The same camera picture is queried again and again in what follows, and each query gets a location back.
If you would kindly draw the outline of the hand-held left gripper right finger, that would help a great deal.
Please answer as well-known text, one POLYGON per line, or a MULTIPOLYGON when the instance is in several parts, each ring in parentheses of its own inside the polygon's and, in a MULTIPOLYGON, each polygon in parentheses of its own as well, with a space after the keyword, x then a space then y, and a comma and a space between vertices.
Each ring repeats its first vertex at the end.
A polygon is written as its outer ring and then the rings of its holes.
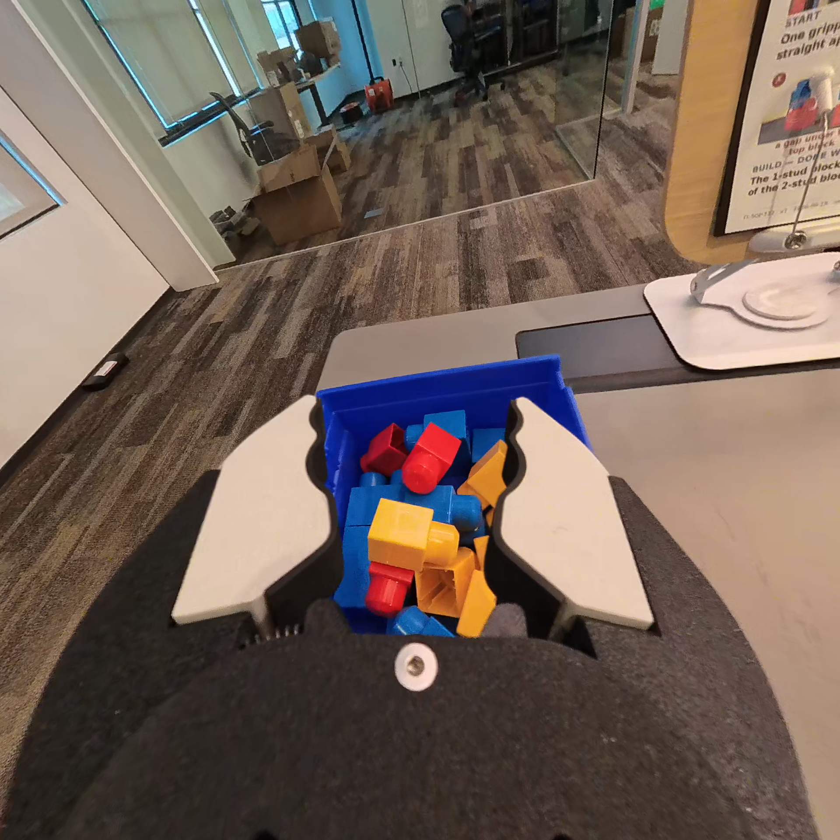
POLYGON ((561 639, 580 620, 655 626, 610 475, 588 446, 525 396, 509 407, 505 487, 490 529, 489 587, 527 634, 561 639))

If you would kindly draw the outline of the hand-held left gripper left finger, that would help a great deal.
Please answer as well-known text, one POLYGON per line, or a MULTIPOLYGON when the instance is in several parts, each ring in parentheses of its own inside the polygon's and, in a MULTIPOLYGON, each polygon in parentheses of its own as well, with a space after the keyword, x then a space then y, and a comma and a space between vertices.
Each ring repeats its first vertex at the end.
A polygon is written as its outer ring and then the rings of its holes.
POLYGON ((322 405, 305 395, 222 464, 171 618, 179 626, 249 616, 291 634, 343 578, 337 504, 327 488, 322 405))

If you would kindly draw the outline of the pile of colourful toy blocks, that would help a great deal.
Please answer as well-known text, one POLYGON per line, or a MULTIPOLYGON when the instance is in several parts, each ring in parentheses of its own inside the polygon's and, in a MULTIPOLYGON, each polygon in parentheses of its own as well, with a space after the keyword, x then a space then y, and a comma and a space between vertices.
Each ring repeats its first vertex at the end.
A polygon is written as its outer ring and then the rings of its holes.
POLYGON ((335 412, 325 446, 342 526, 334 595, 358 634, 524 635, 487 580, 506 488, 505 430, 457 408, 424 416, 335 412))

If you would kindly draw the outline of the blue plastic bin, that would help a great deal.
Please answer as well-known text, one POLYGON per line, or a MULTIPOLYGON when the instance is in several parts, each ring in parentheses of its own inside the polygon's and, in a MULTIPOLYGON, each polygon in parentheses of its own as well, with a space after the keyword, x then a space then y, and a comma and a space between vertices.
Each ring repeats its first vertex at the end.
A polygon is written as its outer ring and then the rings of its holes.
POLYGON ((455 526, 460 544, 487 535, 479 524, 478 502, 459 496, 457 488, 469 469, 504 436, 511 401, 527 397, 590 448, 591 441, 569 386, 560 357, 472 365, 333 387, 318 392, 326 439, 326 487, 335 499, 343 538, 344 574, 334 600, 351 631, 383 635, 386 618, 369 612, 364 597, 370 584, 366 533, 382 498, 430 508, 436 522, 455 526), (460 450, 437 489, 418 495, 403 488, 400 476, 381 469, 363 478, 361 459, 376 435, 395 425, 412 448, 425 426, 433 423, 457 437, 460 450))

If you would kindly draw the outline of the black desk mat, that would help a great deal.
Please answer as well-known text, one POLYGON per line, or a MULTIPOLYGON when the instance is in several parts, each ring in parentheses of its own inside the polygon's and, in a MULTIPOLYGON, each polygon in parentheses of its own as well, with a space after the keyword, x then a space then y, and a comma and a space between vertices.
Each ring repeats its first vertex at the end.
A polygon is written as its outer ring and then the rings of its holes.
POLYGON ((567 382, 596 377, 664 380, 689 372, 651 314, 521 331, 519 359, 558 355, 567 382))

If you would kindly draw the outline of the small black flat device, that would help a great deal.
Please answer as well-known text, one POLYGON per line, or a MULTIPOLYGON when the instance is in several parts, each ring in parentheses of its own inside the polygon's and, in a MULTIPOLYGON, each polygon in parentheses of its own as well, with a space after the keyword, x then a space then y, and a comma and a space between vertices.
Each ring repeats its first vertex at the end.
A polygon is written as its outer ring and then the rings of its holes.
POLYGON ((80 383, 80 389, 85 392, 98 392, 109 387, 129 363, 130 359, 125 353, 111 353, 80 383))

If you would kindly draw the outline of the white stand base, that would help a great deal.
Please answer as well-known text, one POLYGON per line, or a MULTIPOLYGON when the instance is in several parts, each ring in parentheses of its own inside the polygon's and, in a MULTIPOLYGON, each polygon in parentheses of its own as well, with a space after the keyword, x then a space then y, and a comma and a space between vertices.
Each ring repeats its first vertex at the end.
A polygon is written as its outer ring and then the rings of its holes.
POLYGON ((659 327, 688 365, 734 371, 838 360, 838 253, 759 260, 709 289, 702 305, 690 295, 694 275, 644 288, 659 327))

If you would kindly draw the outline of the pile of cardboard boxes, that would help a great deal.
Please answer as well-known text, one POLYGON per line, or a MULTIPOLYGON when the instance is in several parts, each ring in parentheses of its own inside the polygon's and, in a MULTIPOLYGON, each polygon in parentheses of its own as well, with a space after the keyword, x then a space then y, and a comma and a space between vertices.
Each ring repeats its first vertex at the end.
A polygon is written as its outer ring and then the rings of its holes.
POLYGON ((244 102, 246 117, 227 100, 249 127, 274 124, 273 162, 257 165, 239 143, 255 165, 257 184, 230 223, 239 237, 264 230, 276 246, 300 243, 341 226, 342 203, 333 174, 350 168, 349 150, 335 127, 324 122, 316 129, 301 101, 301 94, 309 90, 319 107, 316 76, 322 74, 324 59, 334 65, 338 57, 303 52, 302 58, 311 59, 315 75, 307 77, 308 63, 300 62, 292 41, 288 47, 259 50, 256 60, 267 86, 244 102))

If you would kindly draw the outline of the large window with blinds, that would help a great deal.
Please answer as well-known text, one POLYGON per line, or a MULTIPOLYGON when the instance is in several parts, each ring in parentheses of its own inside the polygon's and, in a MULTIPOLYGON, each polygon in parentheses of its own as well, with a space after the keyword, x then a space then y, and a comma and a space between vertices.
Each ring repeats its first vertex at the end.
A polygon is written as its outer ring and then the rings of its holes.
POLYGON ((1 132, 1 238, 65 204, 28 157, 1 132))

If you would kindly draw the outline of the wooden display board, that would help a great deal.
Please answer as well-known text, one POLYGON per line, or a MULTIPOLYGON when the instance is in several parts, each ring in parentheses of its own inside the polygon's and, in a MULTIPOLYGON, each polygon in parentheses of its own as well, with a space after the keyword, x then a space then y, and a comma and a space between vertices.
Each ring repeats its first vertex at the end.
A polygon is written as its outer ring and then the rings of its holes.
POLYGON ((689 2, 673 143, 665 177, 665 233, 702 265, 754 257, 751 233, 713 235, 753 28, 768 2, 689 2))

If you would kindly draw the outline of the instruction poster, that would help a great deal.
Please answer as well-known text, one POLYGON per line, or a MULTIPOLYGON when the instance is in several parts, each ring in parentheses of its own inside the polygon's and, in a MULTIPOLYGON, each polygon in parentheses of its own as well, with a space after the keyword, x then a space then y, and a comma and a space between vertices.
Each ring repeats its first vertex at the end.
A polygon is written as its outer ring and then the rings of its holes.
POLYGON ((711 232, 838 215, 839 2, 759 2, 711 232))

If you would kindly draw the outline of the office room window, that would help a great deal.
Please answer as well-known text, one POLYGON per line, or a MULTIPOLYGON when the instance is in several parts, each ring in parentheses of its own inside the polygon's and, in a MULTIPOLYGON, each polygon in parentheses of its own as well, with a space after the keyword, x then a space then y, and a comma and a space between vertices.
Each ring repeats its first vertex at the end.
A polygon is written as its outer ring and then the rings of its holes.
POLYGON ((265 86, 256 2, 80 3, 171 145, 265 86))

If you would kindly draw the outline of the metal poster bracket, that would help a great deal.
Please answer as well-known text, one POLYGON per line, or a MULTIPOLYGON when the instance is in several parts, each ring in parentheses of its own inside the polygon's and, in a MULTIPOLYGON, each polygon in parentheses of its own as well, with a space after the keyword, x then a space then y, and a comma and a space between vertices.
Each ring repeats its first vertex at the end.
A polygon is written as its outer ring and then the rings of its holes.
POLYGON ((689 294, 694 301, 702 305, 704 297, 707 295, 709 289, 716 284, 723 282, 728 277, 740 272, 758 263, 757 258, 744 259, 736 262, 729 262, 727 264, 709 266, 696 273, 689 283, 689 294))

